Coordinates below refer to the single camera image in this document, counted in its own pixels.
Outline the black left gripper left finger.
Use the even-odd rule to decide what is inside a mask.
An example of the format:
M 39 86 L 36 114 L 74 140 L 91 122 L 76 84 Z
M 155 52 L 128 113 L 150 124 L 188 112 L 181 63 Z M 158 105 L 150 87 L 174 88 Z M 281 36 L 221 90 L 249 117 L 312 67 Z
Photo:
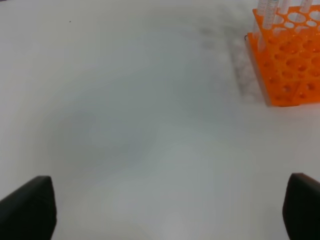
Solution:
M 2 240 L 50 240 L 57 224 L 50 176 L 37 176 L 0 201 Z

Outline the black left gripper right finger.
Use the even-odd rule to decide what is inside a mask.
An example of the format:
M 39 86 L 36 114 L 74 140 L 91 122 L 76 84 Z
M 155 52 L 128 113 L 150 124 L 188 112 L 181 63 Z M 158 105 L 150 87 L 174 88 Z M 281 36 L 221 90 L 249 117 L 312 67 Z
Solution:
M 291 174 L 282 207 L 291 240 L 320 238 L 320 183 L 304 173 Z

